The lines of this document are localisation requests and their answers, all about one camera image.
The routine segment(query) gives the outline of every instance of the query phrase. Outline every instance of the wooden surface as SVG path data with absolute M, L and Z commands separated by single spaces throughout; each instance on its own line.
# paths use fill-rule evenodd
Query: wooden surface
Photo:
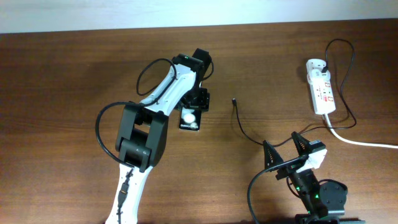
M 259 141 L 281 142 L 310 123 L 322 124 L 309 98 L 305 62 L 323 58 L 329 40 L 346 38 L 357 52 L 345 96 L 358 125 L 338 132 L 348 139 L 396 144 L 397 22 L 0 35 L 0 222 L 102 223 L 111 211 L 119 169 L 96 142 L 98 111 L 114 101 L 139 101 L 136 78 L 149 62 L 192 54 L 197 47 L 209 50 L 215 63 L 214 75 L 203 84 L 211 93 L 210 110 L 198 133 L 179 130 L 179 113 L 172 113 L 167 147 L 146 182 L 139 222 L 251 220 L 246 190 L 264 168 L 264 152 L 240 133 L 232 97 L 238 99 L 248 134 Z M 345 44 L 330 49 L 332 77 L 339 82 L 349 57 Z M 156 65 L 143 79 L 142 90 L 160 82 L 167 69 Z M 113 151 L 121 110 L 111 109 L 101 123 Z M 332 122 L 344 118 L 337 100 Z M 315 171 L 318 179 L 348 186 L 346 217 L 396 222 L 397 151 L 346 144 L 322 129 L 305 137 L 321 139 L 328 148 Z M 284 159 L 297 156 L 291 142 L 278 150 Z M 258 217 L 266 221 L 305 213 L 285 181 L 274 175 L 262 176 L 253 188 Z

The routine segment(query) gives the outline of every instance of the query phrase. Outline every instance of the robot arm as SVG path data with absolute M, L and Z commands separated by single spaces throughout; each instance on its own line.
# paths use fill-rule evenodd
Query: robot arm
M 120 164 L 118 190 L 106 224 L 137 223 L 145 181 L 165 149 L 172 110 L 208 110 L 210 94 L 200 85 L 211 63 L 209 53 L 197 49 L 192 57 L 180 54 L 172 62 L 176 76 L 173 67 L 170 67 L 166 78 L 146 99 L 138 105 L 126 105 L 123 109 L 116 150 L 119 159 L 128 166 Z M 144 123 L 150 126 L 148 133 L 135 128 L 135 125 Z

